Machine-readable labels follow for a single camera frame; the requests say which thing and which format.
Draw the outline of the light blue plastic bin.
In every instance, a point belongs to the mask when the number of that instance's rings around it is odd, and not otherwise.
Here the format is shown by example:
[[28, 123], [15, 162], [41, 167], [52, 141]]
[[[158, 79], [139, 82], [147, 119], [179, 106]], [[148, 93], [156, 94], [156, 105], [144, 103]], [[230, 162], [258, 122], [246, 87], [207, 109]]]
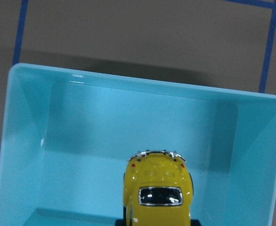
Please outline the light blue plastic bin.
[[203, 226], [269, 226], [276, 96], [16, 64], [0, 149], [0, 226], [114, 226], [127, 160], [183, 155]]

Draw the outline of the yellow beetle toy car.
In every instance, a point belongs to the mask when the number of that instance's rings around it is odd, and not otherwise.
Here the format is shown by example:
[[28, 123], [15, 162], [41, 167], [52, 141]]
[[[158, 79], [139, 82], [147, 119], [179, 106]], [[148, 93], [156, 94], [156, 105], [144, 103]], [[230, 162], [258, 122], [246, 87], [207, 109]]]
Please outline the yellow beetle toy car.
[[193, 196], [193, 180], [179, 153], [146, 150], [128, 160], [123, 176], [125, 225], [189, 226]]

